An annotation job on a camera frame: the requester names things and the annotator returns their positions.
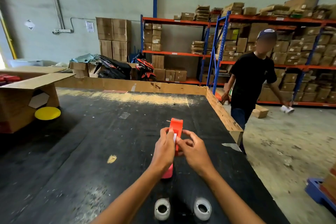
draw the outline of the man in black shirt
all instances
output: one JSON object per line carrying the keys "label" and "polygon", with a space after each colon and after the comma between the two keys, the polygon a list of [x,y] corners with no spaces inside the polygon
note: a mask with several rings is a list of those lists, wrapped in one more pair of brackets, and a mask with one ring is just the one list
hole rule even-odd
{"label": "man in black shirt", "polygon": [[[274,84],[277,80],[274,62],[266,56],[267,52],[275,46],[276,41],[277,33],[273,29],[261,31],[257,38],[256,51],[242,55],[230,70],[232,75],[223,99],[228,98],[229,90],[236,81],[231,97],[231,116],[243,130],[255,108],[265,81],[280,103],[287,106],[281,97],[278,86]],[[241,139],[239,148],[246,155],[243,139]]]}

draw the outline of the left hand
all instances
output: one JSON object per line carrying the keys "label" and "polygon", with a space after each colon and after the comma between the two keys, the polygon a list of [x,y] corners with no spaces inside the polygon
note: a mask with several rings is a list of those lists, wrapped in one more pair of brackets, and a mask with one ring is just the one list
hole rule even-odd
{"label": "left hand", "polygon": [[162,174],[168,170],[174,160],[175,143],[173,137],[173,129],[163,128],[160,130],[160,138],[155,144],[152,162],[149,167]]}

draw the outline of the worn table surface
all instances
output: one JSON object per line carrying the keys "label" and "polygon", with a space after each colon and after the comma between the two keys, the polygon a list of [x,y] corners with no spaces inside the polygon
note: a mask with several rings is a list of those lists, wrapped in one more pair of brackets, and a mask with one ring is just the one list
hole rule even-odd
{"label": "worn table surface", "polygon": [[[204,96],[109,93],[58,89],[62,115],[1,135],[1,223],[88,223],[149,166],[172,117],[202,138],[227,183],[266,222],[289,223]],[[119,118],[124,112],[130,115]],[[111,155],[117,159],[107,163]],[[185,158],[174,160],[171,179],[160,181],[134,218],[157,223],[154,204],[169,198],[166,223],[198,223],[190,209],[208,199],[208,223],[229,223],[204,181]]]}

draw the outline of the orange tape dispenser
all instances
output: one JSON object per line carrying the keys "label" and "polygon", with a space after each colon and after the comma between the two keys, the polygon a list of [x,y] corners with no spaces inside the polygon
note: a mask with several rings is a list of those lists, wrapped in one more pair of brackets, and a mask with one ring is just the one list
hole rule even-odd
{"label": "orange tape dispenser", "polygon": [[[183,128],[183,120],[171,118],[170,126],[169,128],[172,128],[174,131],[174,143],[175,143],[175,156],[177,156],[177,153],[179,151],[179,146],[176,144],[176,136],[181,138],[182,134],[182,128]],[[168,179],[173,176],[173,164],[169,167],[169,169],[165,172],[165,174],[162,176],[162,179]]]}

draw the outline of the metal shelving unit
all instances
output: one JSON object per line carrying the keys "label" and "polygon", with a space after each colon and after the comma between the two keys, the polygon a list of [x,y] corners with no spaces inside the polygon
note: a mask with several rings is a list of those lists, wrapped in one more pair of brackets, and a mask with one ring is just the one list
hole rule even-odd
{"label": "metal shelving unit", "polygon": [[[302,73],[299,77],[298,82],[296,83],[296,87],[294,89],[293,99],[295,99],[296,93],[298,92],[298,89],[300,88],[300,85],[303,81],[303,77],[305,75],[305,72],[307,72],[309,69],[332,69],[336,70],[336,67],[330,67],[330,66],[315,66],[315,65],[309,65],[310,61],[312,60],[313,53],[315,51],[316,46],[318,45],[318,41],[322,35],[323,28],[326,25],[330,26],[336,26],[336,20],[316,20],[316,19],[309,19],[309,18],[302,18],[302,19],[294,19],[289,17],[269,17],[269,16],[245,16],[245,15],[231,15],[230,11],[227,12],[226,16],[218,18],[216,22],[216,32],[215,32],[215,38],[214,43],[211,51],[211,61],[210,61],[210,68],[209,68],[209,74],[208,74],[208,81],[207,86],[211,87],[212,83],[209,82],[209,78],[211,75],[212,65],[214,64],[215,67],[215,77],[213,82],[213,91],[212,93],[215,94],[216,87],[217,87],[217,79],[219,74],[219,67],[222,64],[230,64],[233,65],[235,61],[220,61],[218,60],[222,59],[223,56],[223,49],[224,49],[224,42],[221,42],[220,50],[219,50],[219,57],[218,60],[216,59],[216,45],[220,39],[220,35],[222,35],[222,39],[226,38],[226,33],[228,29],[229,22],[247,22],[247,23],[253,23],[253,22],[268,22],[273,23],[276,25],[270,25],[270,27],[274,29],[288,29],[288,30],[295,30],[296,26],[321,26],[321,31],[317,35],[313,49],[310,51],[307,63],[305,65],[275,65],[275,67],[285,67],[285,68],[298,68],[302,70]],[[222,27],[221,32],[219,33],[218,37],[218,31],[219,27]],[[265,103],[265,104],[279,104],[278,102],[259,102],[259,103]],[[294,105],[306,105],[306,106],[328,106],[328,107],[336,107],[336,104],[327,104],[327,103],[314,103],[314,102],[293,102]]]}
{"label": "metal shelving unit", "polygon": [[[202,41],[204,41],[204,50],[203,55],[194,54],[194,53],[186,53],[186,52],[154,52],[154,51],[145,51],[144,50],[144,24],[145,23],[159,23],[165,25],[180,25],[180,26],[193,26],[193,27],[203,27],[202,32]],[[183,83],[183,84],[197,84],[199,86],[206,85],[206,82],[202,82],[202,74],[204,70],[204,61],[205,58],[211,57],[211,55],[207,55],[207,46],[209,39],[210,27],[212,26],[210,22],[205,21],[183,21],[183,20],[173,20],[173,19],[162,19],[162,18],[151,18],[151,17],[143,17],[141,15],[141,52],[142,53],[152,53],[152,54],[162,54],[162,55],[179,55],[179,56],[191,56],[191,57],[199,57],[202,58],[201,66],[200,66],[200,75],[199,79],[197,78],[187,78],[184,82],[174,82],[172,83]]]}

